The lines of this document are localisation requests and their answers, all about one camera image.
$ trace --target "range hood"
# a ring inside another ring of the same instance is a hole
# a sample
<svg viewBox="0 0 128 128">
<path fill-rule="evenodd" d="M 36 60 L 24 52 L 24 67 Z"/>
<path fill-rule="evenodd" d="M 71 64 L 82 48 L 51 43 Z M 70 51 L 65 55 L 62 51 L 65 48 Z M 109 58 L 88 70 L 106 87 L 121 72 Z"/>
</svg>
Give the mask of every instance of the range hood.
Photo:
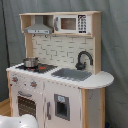
<svg viewBox="0 0 128 128">
<path fill-rule="evenodd" d="M 25 28 L 25 33 L 52 34 L 53 29 L 43 24 L 43 16 L 35 16 L 35 24 Z"/>
</svg>

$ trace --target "oven window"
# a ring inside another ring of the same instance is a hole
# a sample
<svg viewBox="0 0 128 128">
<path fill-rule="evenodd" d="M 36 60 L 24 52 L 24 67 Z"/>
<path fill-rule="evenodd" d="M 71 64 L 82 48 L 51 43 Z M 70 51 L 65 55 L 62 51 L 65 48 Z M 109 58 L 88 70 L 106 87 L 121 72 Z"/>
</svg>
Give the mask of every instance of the oven window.
<svg viewBox="0 0 128 128">
<path fill-rule="evenodd" d="M 61 18 L 61 29 L 76 30 L 76 18 Z"/>
<path fill-rule="evenodd" d="M 18 96 L 19 115 L 33 115 L 36 118 L 36 104 L 34 101 Z"/>
</svg>

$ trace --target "toy kitchen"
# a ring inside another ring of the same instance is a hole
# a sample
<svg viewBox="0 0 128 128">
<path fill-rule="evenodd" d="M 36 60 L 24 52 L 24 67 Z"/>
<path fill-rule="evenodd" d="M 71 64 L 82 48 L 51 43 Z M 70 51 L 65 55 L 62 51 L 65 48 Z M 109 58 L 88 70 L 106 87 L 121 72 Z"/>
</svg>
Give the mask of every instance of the toy kitchen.
<svg viewBox="0 0 128 128">
<path fill-rule="evenodd" d="M 101 71 L 101 12 L 20 18 L 26 58 L 7 69 L 12 116 L 31 114 L 39 128 L 105 128 L 105 87 L 114 77 Z"/>
</svg>

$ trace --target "sink basin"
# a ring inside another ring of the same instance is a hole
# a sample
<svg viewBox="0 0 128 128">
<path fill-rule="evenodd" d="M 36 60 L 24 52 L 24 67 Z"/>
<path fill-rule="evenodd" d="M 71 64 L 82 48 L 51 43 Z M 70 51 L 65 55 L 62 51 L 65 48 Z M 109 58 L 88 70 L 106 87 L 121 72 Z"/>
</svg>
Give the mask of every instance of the sink basin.
<svg viewBox="0 0 128 128">
<path fill-rule="evenodd" d="M 91 75 L 92 73 L 88 71 L 80 71 L 80 70 L 69 69 L 69 68 L 62 68 L 52 73 L 52 76 L 54 77 L 60 77 L 63 79 L 68 79 L 73 81 L 84 81 Z"/>
</svg>

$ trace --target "oven door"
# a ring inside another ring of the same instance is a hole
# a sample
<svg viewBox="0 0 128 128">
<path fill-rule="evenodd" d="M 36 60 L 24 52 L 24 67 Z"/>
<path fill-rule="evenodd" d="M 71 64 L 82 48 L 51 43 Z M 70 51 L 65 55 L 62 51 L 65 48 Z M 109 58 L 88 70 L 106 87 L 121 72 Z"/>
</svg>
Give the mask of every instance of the oven door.
<svg viewBox="0 0 128 128">
<path fill-rule="evenodd" d="M 11 86 L 11 95 L 13 116 L 33 115 L 38 121 L 39 128 L 44 128 L 43 94 Z"/>
<path fill-rule="evenodd" d="M 78 33 L 78 15 L 55 15 L 55 33 Z"/>
</svg>

